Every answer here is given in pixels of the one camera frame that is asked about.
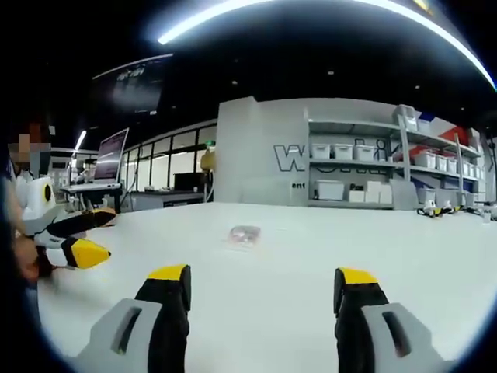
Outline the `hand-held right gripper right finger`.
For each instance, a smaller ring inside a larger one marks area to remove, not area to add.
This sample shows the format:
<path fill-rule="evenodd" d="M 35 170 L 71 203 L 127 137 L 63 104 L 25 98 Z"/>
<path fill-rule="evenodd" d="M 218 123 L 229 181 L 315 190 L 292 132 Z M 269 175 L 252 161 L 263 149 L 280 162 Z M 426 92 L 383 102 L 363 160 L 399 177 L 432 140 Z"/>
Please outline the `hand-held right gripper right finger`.
<path fill-rule="evenodd" d="M 335 270 L 334 314 L 340 372 L 447 371 L 429 329 L 368 272 Z"/>

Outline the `person's left hand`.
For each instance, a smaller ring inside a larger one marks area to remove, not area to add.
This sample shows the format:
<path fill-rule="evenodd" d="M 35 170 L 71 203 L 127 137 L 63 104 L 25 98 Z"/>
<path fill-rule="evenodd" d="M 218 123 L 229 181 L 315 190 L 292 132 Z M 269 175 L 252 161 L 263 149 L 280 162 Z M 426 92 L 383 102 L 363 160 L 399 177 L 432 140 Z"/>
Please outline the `person's left hand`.
<path fill-rule="evenodd" d="M 49 264 L 41 263 L 35 242 L 24 235 L 15 238 L 13 244 L 19 270 L 29 283 L 35 283 L 39 278 L 49 277 L 52 268 Z"/>

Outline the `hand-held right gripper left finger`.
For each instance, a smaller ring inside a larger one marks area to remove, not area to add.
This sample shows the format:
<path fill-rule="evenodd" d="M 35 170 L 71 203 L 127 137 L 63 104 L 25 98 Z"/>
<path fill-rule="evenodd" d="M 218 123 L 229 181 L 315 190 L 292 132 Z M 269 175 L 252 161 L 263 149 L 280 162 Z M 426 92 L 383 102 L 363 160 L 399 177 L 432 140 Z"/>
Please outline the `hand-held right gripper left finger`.
<path fill-rule="evenodd" d="M 77 372 L 184 372 L 191 266 L 153 271 L 134 298 L 114 305 L 91 328 Z"/>

